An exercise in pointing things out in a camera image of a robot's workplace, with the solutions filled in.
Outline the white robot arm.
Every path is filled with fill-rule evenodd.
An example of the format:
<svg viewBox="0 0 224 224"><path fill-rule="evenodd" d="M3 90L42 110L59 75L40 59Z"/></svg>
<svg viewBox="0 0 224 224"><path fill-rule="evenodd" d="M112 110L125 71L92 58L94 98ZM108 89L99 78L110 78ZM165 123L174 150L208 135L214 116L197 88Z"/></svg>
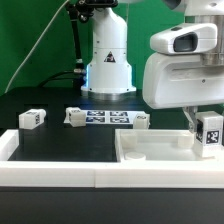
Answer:
<svg viewBox="0 0 224 224"><path fill-rule="evenodd" d="M162 0L185 21L150 38L154 53L143 78L143 99L153 109L181 107L192 129L201 105L224 103L224 0ZM112 4L89 2L93 16L93 58L82 93L117 100L133 93L127 62L127 24Z"/></svg>

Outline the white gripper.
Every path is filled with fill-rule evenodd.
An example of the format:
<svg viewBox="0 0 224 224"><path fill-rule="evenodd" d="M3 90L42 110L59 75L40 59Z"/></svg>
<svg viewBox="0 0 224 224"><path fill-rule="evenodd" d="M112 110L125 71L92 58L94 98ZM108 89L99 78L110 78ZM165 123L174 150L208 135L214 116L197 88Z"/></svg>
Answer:
<svg viewBox="0 0 224 224"><path fill-rule="evenodd" d="M152 54L145 65L143 99L153 109L183 107L197 131L197 106L224 103L224 66L204 66L199 55Z"/></svg>

